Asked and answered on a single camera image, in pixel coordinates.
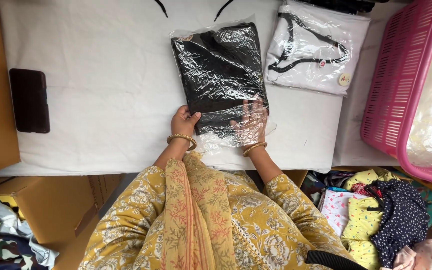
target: floral print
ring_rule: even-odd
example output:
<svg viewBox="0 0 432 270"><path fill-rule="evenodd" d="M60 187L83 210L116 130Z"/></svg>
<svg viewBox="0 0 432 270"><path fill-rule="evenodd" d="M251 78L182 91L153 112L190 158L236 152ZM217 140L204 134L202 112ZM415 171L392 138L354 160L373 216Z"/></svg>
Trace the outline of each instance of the floral print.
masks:
<svg viewBox="0 0 432 270"><path fill-rule="evenodd" d="M227 199L205 192L204 188L191 190L190 194L198 201L218 204L230 212L230 231L224 231L224 235L232 239L228 250L234 251L219 260L233 258L238 269L327 270L318 264L304 263L308 251L316 249L352 260L326 218L286 175L278 175L266 184L266 196L245 172L212 173L201 167L204 165L196 154L187 156L192 160L187 163L185 156L190 184L194 184L191 179L201 179L204 170L205 177L209 175L216 181L216 191L225 190ZM166 191L164 170L155 166L143 170L99 221L78 270L177 269L162 265L167 255L164 208L171 194ZM201 215L207 215L207 211L210 209L201 207ZM187 237L184 230L175 230L174 236ZM231 260L221 264L233 267Z"/></svg>

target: bangle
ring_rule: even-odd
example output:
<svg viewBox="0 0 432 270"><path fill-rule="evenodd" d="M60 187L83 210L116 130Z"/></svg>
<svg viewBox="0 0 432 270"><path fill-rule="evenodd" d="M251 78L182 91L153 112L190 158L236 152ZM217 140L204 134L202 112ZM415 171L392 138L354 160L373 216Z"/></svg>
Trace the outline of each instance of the bangle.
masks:
<svg viewBox="0 0 432 270"><path fill-rule="evenodd" d="M192 143L192 146L188 148L187 151L191 151L194 150L196 148L196 141L195 139L189 137L188 135L183 135L183 134L172 134L171 136L168 136L167 138L167 144L171 143L171 140L174 138L183 138L183 139L187 139L188 141L190 141Z"/></svg>
<svg viewBox="0 0 432 270"><path fill-rule="evenodd" d="M260 142L260 143L253 144L251 147L249 147L248 149L246 149L246 151L243 152L243 157L247 157L249 151L253 150L254 148L256 148L258 146L264 146L264 148L266 148L268 146L268 143L267 142Z"/></svg>

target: smartphone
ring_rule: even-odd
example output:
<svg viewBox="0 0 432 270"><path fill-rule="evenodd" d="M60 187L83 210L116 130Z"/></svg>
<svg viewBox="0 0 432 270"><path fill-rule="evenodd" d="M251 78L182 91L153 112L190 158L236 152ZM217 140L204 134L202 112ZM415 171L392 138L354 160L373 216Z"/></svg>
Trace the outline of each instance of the smartphone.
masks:
<svg viewBox="0 0 432 270"><path fill-rule="evenodd" d="M50 111L46 96L46 76L38 70L9 70L16 129L20 132L48 133Z"/></svg>

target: pink basket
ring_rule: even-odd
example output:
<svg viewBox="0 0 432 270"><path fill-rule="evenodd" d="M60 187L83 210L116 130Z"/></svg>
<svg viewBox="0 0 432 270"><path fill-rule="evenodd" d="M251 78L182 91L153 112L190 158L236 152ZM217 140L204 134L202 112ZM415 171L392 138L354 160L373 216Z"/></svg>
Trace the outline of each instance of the pink basket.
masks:
<svg viewBox="0 0 432 270"><path fill-rule="evenodd" d="M367 144L430 182L432 168L412 165L406 144L431 58L432 0L416 0L386 25L361 124L361 138Z"/></svg>

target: size tag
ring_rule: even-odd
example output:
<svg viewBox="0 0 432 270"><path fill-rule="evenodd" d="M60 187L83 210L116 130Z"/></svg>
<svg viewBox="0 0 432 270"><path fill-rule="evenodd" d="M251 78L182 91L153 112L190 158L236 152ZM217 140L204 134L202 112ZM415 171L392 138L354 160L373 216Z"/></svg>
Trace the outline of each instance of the size tag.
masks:
<svg viewBox="0 0 432 270"><path fill-rule="evenodd" d="M347 86L351 83L351 75L349 73L343 73L339 76L339 85Z"/></svg>

